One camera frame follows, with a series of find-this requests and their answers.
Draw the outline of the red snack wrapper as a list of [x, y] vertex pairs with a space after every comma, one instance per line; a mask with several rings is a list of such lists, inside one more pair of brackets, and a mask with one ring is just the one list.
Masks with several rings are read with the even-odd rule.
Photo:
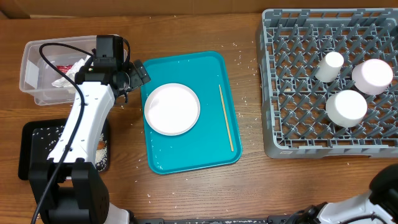
[[57, 65], [57, 69], [63, 73], [67, 73], [73, 65]]

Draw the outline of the large white plate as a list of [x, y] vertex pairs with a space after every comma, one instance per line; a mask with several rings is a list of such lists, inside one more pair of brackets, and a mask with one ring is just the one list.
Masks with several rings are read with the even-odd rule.
[[179, 83], [157, 87], [146, 99], [144, 116], [148, 125], [166, 136], [177, 136], [194, 127], [200, 116], [195, 92]]

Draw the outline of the brown carrot stick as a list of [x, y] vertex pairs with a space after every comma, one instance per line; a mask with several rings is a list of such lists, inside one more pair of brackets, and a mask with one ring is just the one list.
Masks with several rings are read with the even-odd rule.
[[105, 146], [106, 146], [106, 143], [104, 141], [100, 141], [98, 143], [97, 150], [101, 150], [101, 149], [105, 148]]

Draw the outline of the wooden chopstick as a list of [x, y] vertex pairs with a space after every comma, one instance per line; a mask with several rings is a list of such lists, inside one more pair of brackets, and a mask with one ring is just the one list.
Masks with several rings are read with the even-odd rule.
[[228, 134], [229, 145], [230, 145], [231, 152], [234, 152], [234, 146], [233, 146], [233, 141], [232, 141], [231, 132], [230, 132], [230, 128], [229, 128], [229, 122], [228, 122], [228, 115], [226, 114], [226, 107], [225, 107], [225, 103], [224, 103], [223, 91], [222, 91], [221, 85], [218, 85], [218, 88], [219, 88], [219, 93], [220, 93], [221, 105], [223, 108], [224, 120], [226, 123], [226, 130], [227, 130], [227, 134]]

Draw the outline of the small white cup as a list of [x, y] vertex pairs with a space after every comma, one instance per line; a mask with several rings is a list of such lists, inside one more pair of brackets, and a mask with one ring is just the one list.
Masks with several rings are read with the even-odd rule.
[[318, 64], [315, 78], [324, 83], [332, 82], [344, 64], [344, 57], [338, 52], [327, 53]]

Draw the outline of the white bowl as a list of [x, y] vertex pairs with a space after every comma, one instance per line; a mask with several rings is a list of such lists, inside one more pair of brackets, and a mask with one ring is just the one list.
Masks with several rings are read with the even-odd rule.
[[367, 95], [379, 95], [391, 84], [392, 68], [383, 60], [369, 59], [354, 67], [355, 87]]

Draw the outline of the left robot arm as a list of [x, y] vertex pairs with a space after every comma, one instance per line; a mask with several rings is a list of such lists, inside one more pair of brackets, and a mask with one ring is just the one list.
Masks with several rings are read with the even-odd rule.
[[99, 35], [96, 48], [73, 78], [75, 99], [62, 135], [45, 162], [33, 162], [29, 183], [36, 201], [31, 222], [137, 223], [130, 210], [109, 201], [95, 167], [96, 151], [108, 113], [120, 96], [150, 82], [140, 60], [130, 61], [129, 42]]

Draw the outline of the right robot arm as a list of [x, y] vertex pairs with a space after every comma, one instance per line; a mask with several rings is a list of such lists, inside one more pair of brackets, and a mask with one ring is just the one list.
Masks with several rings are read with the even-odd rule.
[[397, 164], [380, 171], [367, 192], [310, 206], [294, 223], [397, 223]]

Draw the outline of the grey dishwasher rack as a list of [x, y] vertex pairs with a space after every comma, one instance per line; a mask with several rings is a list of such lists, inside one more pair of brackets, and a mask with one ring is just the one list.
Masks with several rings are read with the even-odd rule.
[[[344, 64], [329, 83], [315, 78], [322, 58]], [[397, 156], [397, 80], [366, 95], [368, 110], [352, 128], [332, 123], [326, 101], [354, 90], [351, 73], [378, 58], [397, 70], [397, 9], [267, 9], [257, 33], [264, 150], [274, 159]]]

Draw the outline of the white rice pile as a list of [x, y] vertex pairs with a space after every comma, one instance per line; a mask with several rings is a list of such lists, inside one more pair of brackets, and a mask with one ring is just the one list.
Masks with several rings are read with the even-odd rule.
[[[45, 162], [63, 133], [64, 126], [35, 128], [32, 133], [30, 162]], [[106, 143], [105, 148], [96, 150], [95, 167], [98, 172], [108, 169], [109, 161], [109, 126], [105, 125], [99, 138]]]

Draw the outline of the teal serving tray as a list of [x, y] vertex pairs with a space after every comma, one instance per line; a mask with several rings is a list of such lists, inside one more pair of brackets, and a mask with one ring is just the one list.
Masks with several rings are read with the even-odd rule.
[[[159, 86], [183, 84], [200, 101], [200, 116], [192, 129], [177, 136], [154, 131], [144, 122], [149, 167], [157, 174], [171, 174], [232, 164], [243, 152], [233, 96], [224, 58], [215, 51], [156, 58], [144, 62], [151, 78], [141, 87], [141, 99]], [[234, 146], [231, 152], [218, 85], [221, 85]]]

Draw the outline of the black plastic tray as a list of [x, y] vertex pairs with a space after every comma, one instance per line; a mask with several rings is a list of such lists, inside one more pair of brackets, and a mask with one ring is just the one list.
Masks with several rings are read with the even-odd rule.
[[[19, 158], [18, 177], [27, 180], [30, 165], [34, 162], [45, 162], [48, 155], [54, 149], [67, 120], [50, 119], [31, 121], [22, 128], [21, 151]], [[106, 120], [100, 134], [96, 150], [95, 167], [98, 172], [104, 172], [109, 168], [110, 125]]]

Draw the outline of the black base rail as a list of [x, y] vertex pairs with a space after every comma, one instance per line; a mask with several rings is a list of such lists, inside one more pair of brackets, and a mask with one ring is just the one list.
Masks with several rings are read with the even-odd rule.
[[271, 215], [266, 218], [210, 218], [210, 219], [185, 219], [164, 220], [163, 218], [134, 218], [135, 224], [279, 224], [285, 223], [290, 215]]

